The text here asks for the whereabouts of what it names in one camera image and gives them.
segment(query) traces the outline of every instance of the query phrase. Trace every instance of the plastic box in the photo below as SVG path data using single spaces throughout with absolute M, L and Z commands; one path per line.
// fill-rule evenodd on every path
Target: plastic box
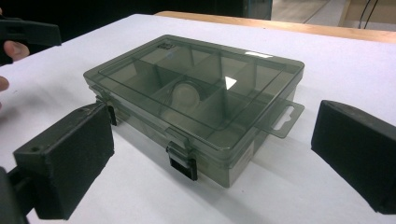
M 291 101 L 304 64 L 164 35 L 84 74 L 97 98 L 166 148 L 173 167 L 225 188 L 268 133 L 285 137 L 304 107 Z M 290 121 L 274 129 L 288 108 Z

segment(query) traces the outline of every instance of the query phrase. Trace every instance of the black handheld device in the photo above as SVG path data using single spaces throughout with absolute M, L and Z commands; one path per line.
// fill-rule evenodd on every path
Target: black handheld device
M 0 64 L 12 63 L 12 59 L 6 55 L 3 48 L 7 40 L 44 46 L 62 45 L 61 33 L 55 24 L 23 21 L 0 15 Z

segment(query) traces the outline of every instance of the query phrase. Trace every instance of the hang hole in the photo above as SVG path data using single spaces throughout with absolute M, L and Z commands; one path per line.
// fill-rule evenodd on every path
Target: hang hole
M 292 105 L 288 105 L 283 109 L 283 112 L 276 120 L 276 122 L 272 125 L 272 128 L 276 131 L 280 130 L 283 125 L 291 120 L 291 112 L 293 112 L 294 107 Z

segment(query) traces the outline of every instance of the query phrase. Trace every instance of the black block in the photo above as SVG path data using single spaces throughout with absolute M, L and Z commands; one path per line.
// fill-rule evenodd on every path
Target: black block
M 23 177 L 33 179 L 42 219 L 69 219 L 114 154 L 105 104 L 77 109 L 14 152 Z
M 350 105 L 322 101 L 311 144 L 376 212 L 396 214 L 396 127 Z

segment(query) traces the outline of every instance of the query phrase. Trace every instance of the white tabletop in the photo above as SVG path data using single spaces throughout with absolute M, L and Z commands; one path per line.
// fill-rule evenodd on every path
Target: white tabletop
M 67 223 L 396 223 L 311 150 L 321 100 L 356 106 L 396 125 L 396 45 L 235 25 L 133 15 L 0 67 L 0 165 L 72 110 L 95 102 L 83 73 L 160 35 L 179 35 L 305 63 L 294 101 L 304 113 L 288 137 L 270 136 L 229 189 L 190 181 L 165 149 L 127 125 L 115 155 Z M 28 215 L 31 223 L 45 221 Z

